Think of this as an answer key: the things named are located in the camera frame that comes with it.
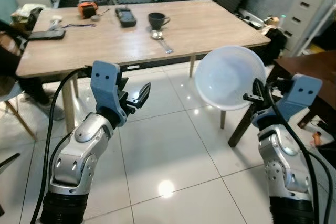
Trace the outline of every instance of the smartphone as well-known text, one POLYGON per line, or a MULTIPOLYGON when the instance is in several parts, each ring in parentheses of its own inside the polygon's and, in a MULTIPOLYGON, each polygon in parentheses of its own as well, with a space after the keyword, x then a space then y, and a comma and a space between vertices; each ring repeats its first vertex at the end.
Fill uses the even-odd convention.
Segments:
POLYGON ((29 35, 28 40, 63 39, 64 35, 65 35, 65 30, 36 31, 29 35))
POLYGON ((132 27, 137 24, 136 18, 128 8, 116 8, 116 15, 122 27, 132 27))

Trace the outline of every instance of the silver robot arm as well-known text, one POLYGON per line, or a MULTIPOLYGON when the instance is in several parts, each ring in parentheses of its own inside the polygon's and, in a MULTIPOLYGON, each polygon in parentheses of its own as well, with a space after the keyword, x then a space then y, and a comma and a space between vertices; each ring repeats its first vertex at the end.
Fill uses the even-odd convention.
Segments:
POLYGON ((43 202, 41 224, 81 224, 97 162, 127 116, 134 114, 147 100, 150 83, 138 98, 127 100, 122 91, 127 82, 118 65, 95 61, 91 88, 96 99, 96 113, 90 113, 70 134, 65 147, 55 155, 47 194, 43 202))
MULTIPOLYGON (((277 102, 277 108, 289 121, 291 116, 313 103, 322 81, 296 74, 290 82, 284 83, 284 95, 277 102)), ((311 177, 306 160, 273 108, 267 102, 265 104, 261 93, 245 94, 244 99, 268 107, 256 112, 251 122, 260 129, 259 152, 264 160, 274 224, 313 223, 311 177)))

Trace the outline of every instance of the white bowl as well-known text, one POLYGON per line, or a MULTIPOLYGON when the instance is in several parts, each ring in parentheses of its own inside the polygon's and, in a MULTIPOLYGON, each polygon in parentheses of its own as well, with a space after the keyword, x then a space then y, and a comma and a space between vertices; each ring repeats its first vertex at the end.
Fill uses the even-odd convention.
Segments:
POLYGON ((201 60, 195 82, 204 101, 229 111, 251 104, 243 100, 243 95, 252 92, 255 78, 266 83, 265 67, 259 56, 245 47, 224 46, 201 60))

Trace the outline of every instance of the wooden table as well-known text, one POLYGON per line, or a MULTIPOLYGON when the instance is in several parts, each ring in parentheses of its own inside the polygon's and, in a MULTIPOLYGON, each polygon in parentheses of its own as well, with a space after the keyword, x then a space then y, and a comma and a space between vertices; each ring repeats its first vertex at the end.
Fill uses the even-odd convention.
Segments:
MULTIPOLYGON (((328 126, 336 127, 336 51, 278 59, 275 61, 267 82, 272 82, 277 77, 289 79, 296 73, 306 74, 323 81, 322 88, 309 107, 308 114, 298 123, 298 126, 304 128, 314 116, 318 115, 328 123, 328 126)), ((255 113, 254 110, 255 106, 252 104, 228 141, 231 147, 237 145, 251 124, 250 119, 255 113)))
MULTIPOLYGON (((223 45, 261 46, 269 39, 261 35, 212 0, 194 0, 128 7, 137 18, 137 25, 121 28, 114 9, 104 13, 96 27, 69 27, 63 40, 31 41, 16 71, 21 77, 62 74, 102 60, 120 65, 144 63, 184 56, 191 57, 190 76, 195 57, 223 45), (158 41, 150 37, 148 14, 162 12, 171 18, 163 35, 174 53, 166 54, 158 41)), ((102 6, 98 12, 108 7, 102 6)), ((62 25, 88 24, 81 20, 76 8, 44 10, 33 31, 45 31, 53 15, 63 17, 62 25)), ((67 129, 74 128, 70 85, 63 88, 67 129)))

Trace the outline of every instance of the metal spoon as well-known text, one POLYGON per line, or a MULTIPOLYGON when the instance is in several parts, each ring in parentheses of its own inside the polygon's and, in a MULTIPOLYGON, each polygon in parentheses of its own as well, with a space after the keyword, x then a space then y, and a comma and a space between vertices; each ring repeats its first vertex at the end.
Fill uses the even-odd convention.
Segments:
POLYGON ((170 54, 172 52, 174 52, 173 49, 171 49, 166 41, 164 41, 163 37, 162 37, 162 32, 161 31, 157 31, 157 30, 152 30, 152 38, 159 41, 160 44, 162 45, 162 47, 164 48, 166 54, 170 54))

